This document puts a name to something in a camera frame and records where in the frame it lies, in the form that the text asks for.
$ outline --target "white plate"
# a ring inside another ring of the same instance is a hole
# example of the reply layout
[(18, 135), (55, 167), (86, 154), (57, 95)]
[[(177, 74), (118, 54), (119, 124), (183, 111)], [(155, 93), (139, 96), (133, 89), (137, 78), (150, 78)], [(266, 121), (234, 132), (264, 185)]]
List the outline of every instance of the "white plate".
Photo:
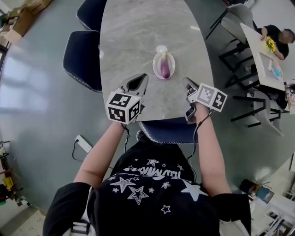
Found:
[[(161, 76), (161, 60), (163, 57), (163, 53), (164, 52), (159, 52), (153, 58), (153, 71), (159, 79), (167, 80)], [(167, 54), (168, 54), (168, 66), (170, 71), (170, 77), (168, 79), (170, 79), (173, 76), (175, 71), (175, 60), (174, 60), (174, 57), (169, 52), (167, 52)]]

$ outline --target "black hair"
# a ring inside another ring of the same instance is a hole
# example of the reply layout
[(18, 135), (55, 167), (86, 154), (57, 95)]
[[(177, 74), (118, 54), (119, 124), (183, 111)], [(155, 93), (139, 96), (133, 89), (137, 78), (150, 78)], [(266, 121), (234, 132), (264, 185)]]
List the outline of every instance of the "black hair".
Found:
[(293, 84), (293, 83), (290, 84), (288, 88), (291, 89), (291, 90), (293, 90), (293, 91), (295, 91), (295, 84)]
[(290, 30), (290, 29), (284, 29), (285, 31), (288, 31), (292, 36), (293, 36), (293, 41), (292, 41), (292, 43), (294, 43), (294, 41), (295, 41), (295, 33), (292, 31), (292, 30)]

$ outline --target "gray marble table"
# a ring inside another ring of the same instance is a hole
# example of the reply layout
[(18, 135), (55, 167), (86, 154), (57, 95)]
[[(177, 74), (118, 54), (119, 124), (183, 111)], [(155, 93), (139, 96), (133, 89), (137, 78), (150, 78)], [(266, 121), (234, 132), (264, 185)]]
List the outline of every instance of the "gray marble table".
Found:
[[(159, 45), (165, 45), (176, 62), (169, 80), (160, 80), (153, 72), (153, 58)], [(148, 74), (145, 109), (137, 120), (183, 117), (188, 109), (183, 77), (213, 86), (204, 39), (184, 0), (108, 0), (100, 50), (105, 102), (125, 78)]]

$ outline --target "power strip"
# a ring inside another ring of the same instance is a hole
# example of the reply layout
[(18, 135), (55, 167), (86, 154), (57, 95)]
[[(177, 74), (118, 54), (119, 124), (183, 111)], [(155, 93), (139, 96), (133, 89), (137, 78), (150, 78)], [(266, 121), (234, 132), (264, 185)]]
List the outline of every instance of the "power strip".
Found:
[(89, 153), (90, 150), (92, 149), (92, 146), (87, 143), (87, 141), (81, 136), (78, 135), (77, 138), (75, 140), (78, 140), (78, 144), (87, 152)]

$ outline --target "purple eggplant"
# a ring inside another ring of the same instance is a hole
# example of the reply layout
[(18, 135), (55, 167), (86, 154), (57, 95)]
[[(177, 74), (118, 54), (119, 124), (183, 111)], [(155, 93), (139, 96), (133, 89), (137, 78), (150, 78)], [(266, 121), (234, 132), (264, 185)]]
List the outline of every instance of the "purple eggplant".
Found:
[(161, 76), (164, 79), (168, 79), (170, 77), (167, 51), (164, 52), (163, 57), (161, 59)]

